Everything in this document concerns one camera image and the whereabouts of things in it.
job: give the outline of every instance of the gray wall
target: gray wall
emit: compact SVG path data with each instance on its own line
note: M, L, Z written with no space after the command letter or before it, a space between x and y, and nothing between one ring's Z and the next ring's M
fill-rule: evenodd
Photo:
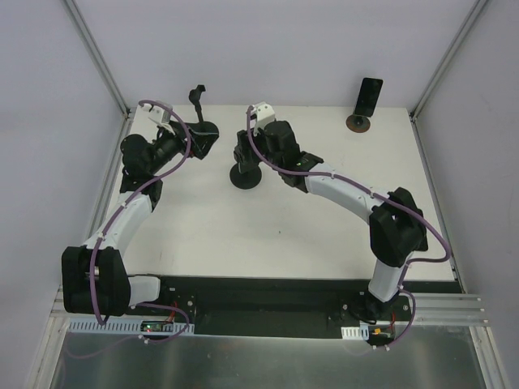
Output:
M519 387L519 2L494 0L418 120L461 273Z
M0 2L0 386L27 379L122 116L59 1Z
M413 108L474 0L78 0L125 99Z

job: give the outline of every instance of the metal table surface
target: metal table surface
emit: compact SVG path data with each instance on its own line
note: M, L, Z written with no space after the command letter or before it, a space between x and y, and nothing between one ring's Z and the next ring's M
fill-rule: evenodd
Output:
M122 337L67 334L65 347L84 355ZM72 359L62 351L51 387L475 389L485 385L467 327L415 326L388 352L373 351L357 340L181 336L145 345L134 337L86 360Z

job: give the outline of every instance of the black object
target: black object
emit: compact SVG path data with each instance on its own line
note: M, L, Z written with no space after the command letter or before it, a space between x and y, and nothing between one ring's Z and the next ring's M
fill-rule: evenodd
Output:
M77 314L93 314L88 268L92 250L86 246L67 247L62 255L63 305ZM130 281L119 250L107 247L96 257L97 304L102 314L122 316L130 303Z
M408 190L398 188L389 192L389 199L423 216ZM390 267L401 267L413 251L429 249L425 226L388 203L373 207L369 225L371 251Z
M361 134L370 129L371 122L364 116L349 115L346 119L346 126L353 132Z
M371 79L366 77L362 80L357 104L354 109L354 115L364 116L365 118L373 116L383 83L384 81L382 79Z
M198 122L204 122L204 116L202 116L202 106L200 105L200 97L202 92L205 92L205 85L198 85L195 89L191 89L189 92L189 101L195 106L196 116Z
M234 160L237 164L233 166L229 175L234 186L250 189L260 183L261 172L258 165L261 160L252 149L247 132L241 130L237 136L238 145L234 148ZM292 127L285 121L271 122L264 129L259 129L257 136L254 137L254 143L270 163L282 169L303 173L323 163L318 156L301 151ZM304 176L284 173L279 175L289 186L308 192Z
M159 276L156 304L173 301L190 316L195 334L215 336L273 336L340 339L341 327L358 327L349 314L369 280L296 280L237 277ZM404 281L412 293L461 293L456 281ZM392 305L398 322L410 319L405 296ZM169 315L169 310L137 306L129 315ZM381 319L391 321L388 312ZM181 315L175 322L184 323Z

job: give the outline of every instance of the round base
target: round base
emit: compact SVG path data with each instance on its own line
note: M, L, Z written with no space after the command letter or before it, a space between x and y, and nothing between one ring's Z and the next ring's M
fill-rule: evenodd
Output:
M370 129L371 123L370 119L365 118L364 116L349 115L346 119L346 126L353 132L361 134Z
M261 169L259 166L253 168L246 173L241 174L238 170L238 164L232 167L229 172L230 181L239 189L252 189L261 181Z

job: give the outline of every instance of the white tabletop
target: white tabletop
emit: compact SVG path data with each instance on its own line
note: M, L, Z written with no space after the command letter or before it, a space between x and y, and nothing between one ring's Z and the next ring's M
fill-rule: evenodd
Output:
M176 106L186 122L196 122L192 106ZM164 180L161 201L142 224L124 256L128 274L370 279L375 256L369 228L347 210L287 186L261 165L263 179L252 190L229 180L237 131L245 127L245 106L204 106L204 118L220 138L202 161L189 159ZM338 173L385 190L409 190L436 227L431 193L408 113L377 108L371 129L355 134L345 126L350 109L274 106L288 120L301 149L322 157ZM132 134L148 140L156 126L137 109ZM165 166L170 169L177 156ZM115 204L121 174L112 193ZM428 234L437 258L443 251ZM449 263L414 264L407 280L453 280Z

